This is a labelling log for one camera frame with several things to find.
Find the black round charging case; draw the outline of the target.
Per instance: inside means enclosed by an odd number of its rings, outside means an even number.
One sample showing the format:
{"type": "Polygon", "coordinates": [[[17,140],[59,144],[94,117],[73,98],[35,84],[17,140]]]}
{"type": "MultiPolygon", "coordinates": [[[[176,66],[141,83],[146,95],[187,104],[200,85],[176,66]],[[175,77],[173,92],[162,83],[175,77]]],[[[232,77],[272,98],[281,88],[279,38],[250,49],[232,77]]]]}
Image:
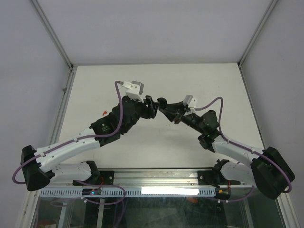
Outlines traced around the black round charging case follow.
{"type": "Polygon", "coordinates": [[[157,101],[159,103],[158,106],[159,106],[160,109],[164,109],[164,108],[167,107],[168,103],[167,103],[167,100],[165,98],[160,97],[160,98],[157,99],[157,101]]]}

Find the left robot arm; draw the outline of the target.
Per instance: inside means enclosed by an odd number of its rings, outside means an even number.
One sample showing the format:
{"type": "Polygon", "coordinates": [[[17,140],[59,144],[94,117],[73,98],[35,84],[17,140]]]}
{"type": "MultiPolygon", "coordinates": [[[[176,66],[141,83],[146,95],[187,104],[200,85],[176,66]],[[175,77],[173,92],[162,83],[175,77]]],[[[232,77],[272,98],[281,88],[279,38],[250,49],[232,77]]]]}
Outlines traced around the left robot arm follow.
{"type": "Polygon", "coordinates": [[[119,98],[118,105],[108,115],[91,123],[76,136],[42,148],[24,147],[20,161],[23,184],[28,191],[40,190],[55,182],[97,184],[100,172],[94,161],[79,164],[65,164],[64,161],[119,140],[141,118],[155,118],[157,111],[166,103],[161,98],[154,101],[151,96],[142,101],[124,96],[119,98]]]}

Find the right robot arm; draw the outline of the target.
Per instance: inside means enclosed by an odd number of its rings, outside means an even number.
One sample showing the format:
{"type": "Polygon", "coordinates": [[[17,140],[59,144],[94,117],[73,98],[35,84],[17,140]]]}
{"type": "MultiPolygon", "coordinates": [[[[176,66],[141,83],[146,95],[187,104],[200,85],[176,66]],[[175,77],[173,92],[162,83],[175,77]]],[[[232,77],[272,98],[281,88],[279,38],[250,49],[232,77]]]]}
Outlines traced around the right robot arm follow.
{"type": "Polygon", "coordinates": [[[173,104],[168,104],[164,98],[158,101],[159,111],[168,120],[174,124],[184,123],[200,133],[198,141],[205,150],[228,157],[213,167],[212,178],[216,183],[223,184],[227,180],[244,182],[257,187],[272,200],[292,190],[295,175],[277,149],[250,147],[227,137],[221,129],[222,114],[209,110],[197,115],[197,100],[191,95],[173,104]]]}

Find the right black base bracket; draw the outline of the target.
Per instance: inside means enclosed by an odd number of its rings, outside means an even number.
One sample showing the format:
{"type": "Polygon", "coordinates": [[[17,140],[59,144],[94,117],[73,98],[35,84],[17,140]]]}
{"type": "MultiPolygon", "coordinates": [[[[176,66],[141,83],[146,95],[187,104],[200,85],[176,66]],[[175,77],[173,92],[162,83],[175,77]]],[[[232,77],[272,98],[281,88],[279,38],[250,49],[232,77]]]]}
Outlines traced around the right black base bracket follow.
{"type": "Polygon", "coordinates": [[[214,175],[212,170],[199,170],[197,171],[198,185],[211,185],[214,186],[214,175]]]}

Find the black base bracket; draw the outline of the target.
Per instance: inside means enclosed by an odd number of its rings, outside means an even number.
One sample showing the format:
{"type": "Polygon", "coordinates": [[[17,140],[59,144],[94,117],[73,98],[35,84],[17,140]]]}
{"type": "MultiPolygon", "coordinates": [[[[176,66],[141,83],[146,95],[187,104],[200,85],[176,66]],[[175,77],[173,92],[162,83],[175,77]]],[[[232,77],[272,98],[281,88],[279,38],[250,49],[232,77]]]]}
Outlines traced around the black base bracket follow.
{"type": "Polygon", "coordinates": [[[101,171],[101,170],[93,171],[92,175],[87,180],[83,180],[82,182],[90,186],[113,185],[114,171],[101,171]]]}
{"type": "Polygon", "coordinates": [[[197,171],[198,185],[211,185],[214,186],[214,175],[212,170],[199,170],[197,171]]]}

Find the aluminium mounting rail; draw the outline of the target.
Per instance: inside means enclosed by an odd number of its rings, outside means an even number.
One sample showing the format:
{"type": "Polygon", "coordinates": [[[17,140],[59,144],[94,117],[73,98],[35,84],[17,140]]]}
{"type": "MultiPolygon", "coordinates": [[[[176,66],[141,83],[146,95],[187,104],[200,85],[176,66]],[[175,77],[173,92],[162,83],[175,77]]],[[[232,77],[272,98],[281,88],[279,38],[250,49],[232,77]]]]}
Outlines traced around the aluminium mounting rail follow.
{"type": "Polygon", "coordinates": [[[204,175],[211,173],[211,168],[166,168],[166,169],[100,169],[110,171],[108,179],[113,184],[126,188],[132,187],[181,187],[195,188],[213,186],[205,182],[204,175]]]}

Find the left black base bracket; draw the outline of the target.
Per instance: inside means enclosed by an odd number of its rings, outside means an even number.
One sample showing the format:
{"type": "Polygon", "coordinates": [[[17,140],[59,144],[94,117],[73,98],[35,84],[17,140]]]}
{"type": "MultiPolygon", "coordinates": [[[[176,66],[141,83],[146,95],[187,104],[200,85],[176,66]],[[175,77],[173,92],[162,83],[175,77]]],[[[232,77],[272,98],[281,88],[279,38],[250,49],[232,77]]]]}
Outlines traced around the left black base bracket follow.
{"type": "Polygon", "coordinates": [[[92,175],[87,180],[83,180],[82,182],[90,186],[113,185],[114,171],[101,171],[101,170],[93,171],[92,175]]]}

